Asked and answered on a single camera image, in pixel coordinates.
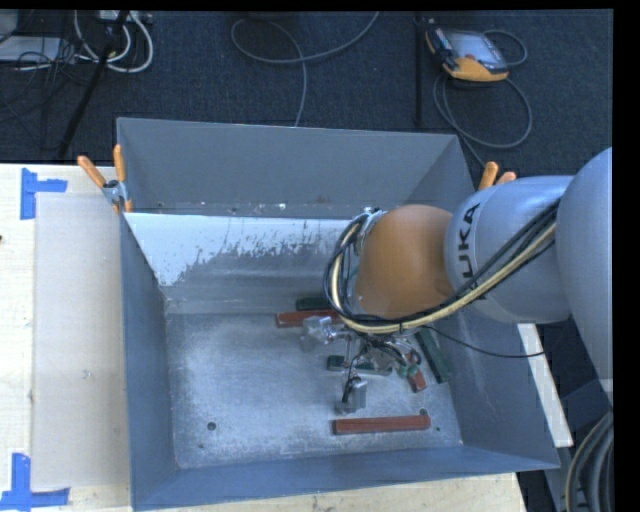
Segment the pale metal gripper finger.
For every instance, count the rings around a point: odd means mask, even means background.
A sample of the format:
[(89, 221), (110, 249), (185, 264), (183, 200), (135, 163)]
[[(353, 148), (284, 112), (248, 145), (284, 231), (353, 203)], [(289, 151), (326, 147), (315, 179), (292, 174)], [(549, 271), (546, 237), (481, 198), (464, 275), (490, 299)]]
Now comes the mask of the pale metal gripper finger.
[(344, 324), (336, 322), (330, 316), (311, 316), (303, 321), (302, 327), (300, 347), (303, 352), (311, 352), (320, 346), (344, 341), (348, 337)]
[(366, 407), (368, 382), (360, 377), (349, 378), (338, 393), (334, 410), (340, 415), (353, 414)]

